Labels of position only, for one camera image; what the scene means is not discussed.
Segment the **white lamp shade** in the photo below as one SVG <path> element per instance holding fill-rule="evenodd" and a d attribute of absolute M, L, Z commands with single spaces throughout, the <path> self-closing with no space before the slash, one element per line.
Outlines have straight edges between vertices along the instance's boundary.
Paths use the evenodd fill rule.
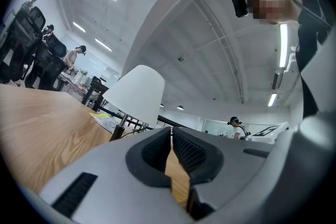
<path fill-rule="evenodd" d="M 129 116 L 155 125 L 164 85 L 163 77 L 154 69 L 137 66 L 107 90 L 103 97 Z"/>

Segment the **wooden table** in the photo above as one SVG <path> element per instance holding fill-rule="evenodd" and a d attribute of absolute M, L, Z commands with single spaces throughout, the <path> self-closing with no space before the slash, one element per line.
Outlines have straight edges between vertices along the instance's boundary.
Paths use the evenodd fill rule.
<path fill-rule="evenodd" d="M 65 92 L 0 84 L 1 153 L 15 180 L 39 193 L 67 165 L 107 143 L 111 133 L 90 112 Z M 173 151 L 166 174 L 173 178 L 173 195 L 185 203 L 189 178 Z"/>

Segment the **black rubber pad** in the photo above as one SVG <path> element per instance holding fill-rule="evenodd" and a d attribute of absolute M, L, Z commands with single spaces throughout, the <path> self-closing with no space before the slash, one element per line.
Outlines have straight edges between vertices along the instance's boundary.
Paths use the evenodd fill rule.
<path fill-rule="evenodd" d="M 80 174 L 53 203 L 52 207 L 70 218 L 97 178 L 98 176 L 89 173 Z"/>

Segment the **ceiling light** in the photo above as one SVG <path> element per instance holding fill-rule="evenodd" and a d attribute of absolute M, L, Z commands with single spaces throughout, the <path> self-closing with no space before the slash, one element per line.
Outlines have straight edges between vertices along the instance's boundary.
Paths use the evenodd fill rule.
<path fill-rule="evenodd" d="M 73 24 L 74 24 L 74 26 L 76 26 L 76 27 L 78 27 L 80 30 L 82 30 L 84 33 L 85 33 L 85 30 L 82 28 L 82 27 L 80 27 L 78 24 L 76 24 L 75 22 L 72 22 Z"/>
<path fill-rule="evenodd" d="M 288 47 L 288 29 L 287 24 L 280 25 L 281 33 L 281 53 L 279 67 L 285 67 L 287 59 L 287 47 Z"/>
<path fill-rule="evenodd" d="M 273 105 L 276 97 L 277 97 L 277 94 L 276 93 L 272 93 L 272 96 L 271 96 L 271 99 L 269 100 L 268 106 L 272 106 Z"/>
<path fill-rule="evenodd" d="M 95 61 L 93 61 L 91 58 L 89 58 L 89 60 L 91 60 L 92 62 L 94 62 L 95 64 L 97 64 Z"/>
<path fill-rule="evenodd" d="M 103 42 L 99 41 L 98 39 L 96 39 L 96 42 L 98 42 L 100 45 L 103 45 L 105 48 L 107 48 L 109 51 L 112 51 L 108 46 L 106 46 Z"/>

